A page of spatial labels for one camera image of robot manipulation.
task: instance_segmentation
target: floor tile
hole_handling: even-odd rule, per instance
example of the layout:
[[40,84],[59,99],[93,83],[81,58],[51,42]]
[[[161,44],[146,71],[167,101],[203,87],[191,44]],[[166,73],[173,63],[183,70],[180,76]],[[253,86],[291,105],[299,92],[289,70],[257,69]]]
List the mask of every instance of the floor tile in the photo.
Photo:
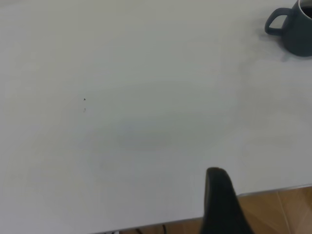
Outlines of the floor tile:
[[255,234],[289,234],[277,193],[244,196],[239,202]]
[[312,187],[278,192],[292,234],[312,233]]

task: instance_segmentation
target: table surface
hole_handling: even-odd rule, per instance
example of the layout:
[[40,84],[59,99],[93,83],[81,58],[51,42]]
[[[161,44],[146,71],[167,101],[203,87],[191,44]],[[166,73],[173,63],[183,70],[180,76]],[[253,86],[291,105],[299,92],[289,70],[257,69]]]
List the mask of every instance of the table surface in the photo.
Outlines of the table surface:
[[91,234],[312,183],[312,61],[264,23],[292,0],[0,3],[0,229]]

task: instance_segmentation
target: mug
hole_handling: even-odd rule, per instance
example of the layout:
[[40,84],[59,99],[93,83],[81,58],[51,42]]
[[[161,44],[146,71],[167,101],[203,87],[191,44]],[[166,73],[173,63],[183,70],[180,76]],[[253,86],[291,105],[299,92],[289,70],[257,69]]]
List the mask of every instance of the mug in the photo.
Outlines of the mug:
[[[287,16],[282,28],[271,28],[278,17]],[[312,56],[312,0],[298,0],[292,9],[278,8],[265,23],[265,32],[281,36],[285,48],[297,56]]]

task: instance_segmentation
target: cable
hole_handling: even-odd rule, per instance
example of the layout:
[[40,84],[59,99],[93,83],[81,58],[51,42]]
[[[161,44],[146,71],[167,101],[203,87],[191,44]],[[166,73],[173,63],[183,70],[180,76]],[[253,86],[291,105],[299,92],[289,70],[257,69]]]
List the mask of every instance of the cable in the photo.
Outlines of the cable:
[[[163,230],[164,230],[164,234],[167,234],[167,228],[166,228],[166,226],[165,226],[165,225],[162,225],[162,228],[163,228]],[[143,234],[139,228],[136,229],[136,233],[137,233],[137,234]]]
[[136,229],[137,234],[143,234],[139,228]]
[[163,228],[163,230],[164,230],[164,234],[167,234],[166,226],[165,226],[165,225],[162,225],[162,228]]

